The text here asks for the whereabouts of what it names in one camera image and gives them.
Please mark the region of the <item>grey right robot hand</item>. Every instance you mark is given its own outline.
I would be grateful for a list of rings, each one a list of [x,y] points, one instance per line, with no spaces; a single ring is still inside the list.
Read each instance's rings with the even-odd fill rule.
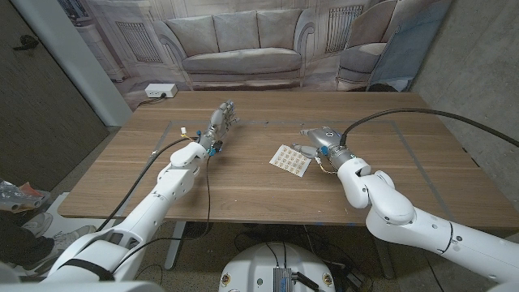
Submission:
[[[345,146],[340,146],[341,136],[330,127],[301,130],[300,134],[311,141],[311,146],[293,144],[292,149],[307,158],[337,157],[346,150]]]

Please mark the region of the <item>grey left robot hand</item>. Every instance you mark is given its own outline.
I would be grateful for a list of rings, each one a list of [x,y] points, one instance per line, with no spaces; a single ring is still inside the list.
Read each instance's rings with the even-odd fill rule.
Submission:
[[[199,144],[206,150],[211,149],[239,121],[240,118],[235,116],[234,103],[231,100],[222,103],[213,112],[207,130],[199,138]]]

